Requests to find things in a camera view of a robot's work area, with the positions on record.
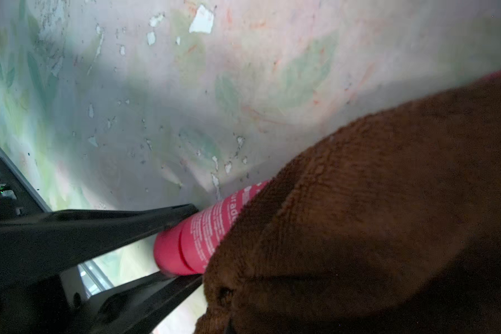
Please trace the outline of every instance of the brown fabric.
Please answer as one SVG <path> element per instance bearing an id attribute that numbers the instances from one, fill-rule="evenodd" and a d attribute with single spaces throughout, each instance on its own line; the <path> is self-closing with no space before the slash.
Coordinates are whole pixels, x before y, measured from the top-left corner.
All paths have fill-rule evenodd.
<path id="1" fill-rule="evenodd" d="M 363 117 L 289 162 L 204 276 L 197 334 L 501 333 L 501 77 Z"/>

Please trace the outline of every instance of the painted wall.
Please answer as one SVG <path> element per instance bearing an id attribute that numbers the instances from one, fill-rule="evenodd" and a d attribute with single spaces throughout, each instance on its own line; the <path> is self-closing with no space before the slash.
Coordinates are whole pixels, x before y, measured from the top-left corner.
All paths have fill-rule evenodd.
<path id="1" fill-rule="evenodd" d="M 189 33 L 200 4 L 210 34 Z M 499 69 L 501 0 L 0 1 L 0 145 L 54 210 L 204 208 L 359 116 Z M 156 270 L 151 247 L 97 263 L 127 282 Z"/>

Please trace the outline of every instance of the pink tube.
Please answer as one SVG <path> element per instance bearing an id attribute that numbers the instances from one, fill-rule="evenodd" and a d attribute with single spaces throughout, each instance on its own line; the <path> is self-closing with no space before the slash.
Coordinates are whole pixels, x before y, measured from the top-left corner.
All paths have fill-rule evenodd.
<path id="1" fill-rule="evenodd" d="M 243 205 L 266 183 L 250 185 L 159 233 L 154 242 L 154 259 L 160 270 L 176 275 L 203 274 Z"/>

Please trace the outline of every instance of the gray trim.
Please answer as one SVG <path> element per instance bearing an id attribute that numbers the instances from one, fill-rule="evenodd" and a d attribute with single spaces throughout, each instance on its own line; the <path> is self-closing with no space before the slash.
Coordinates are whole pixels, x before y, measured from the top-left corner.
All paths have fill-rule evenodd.
<path id="1" fill-rule="evenodd" d="M 31 186 L 30 182 L 22 175 L 20 170 L 15 166 L 15 164 L 11 161 L 11 159 L 7 156 L 7 154 L 0 147 L 0 158 L 4 161 L 4 163 L 9 167 L 11 172 L 15 175 L 17 180 L 26 188 L 26 191 L 30 194 L 33 200 L 39 205 L 39 207 L 44 212 L 51 212 L 50 206 L 40 197 L 39 193 Z"/>

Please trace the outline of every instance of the microfiber cloth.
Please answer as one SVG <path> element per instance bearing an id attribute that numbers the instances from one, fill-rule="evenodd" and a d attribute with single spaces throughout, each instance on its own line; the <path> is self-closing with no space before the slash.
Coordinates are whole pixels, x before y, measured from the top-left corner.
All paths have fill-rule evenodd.
<path id="1" fill-rule="evenodd" d="M 501 75 L 291 160 L 204 275 L 197 334 L 501 333 Z"/>

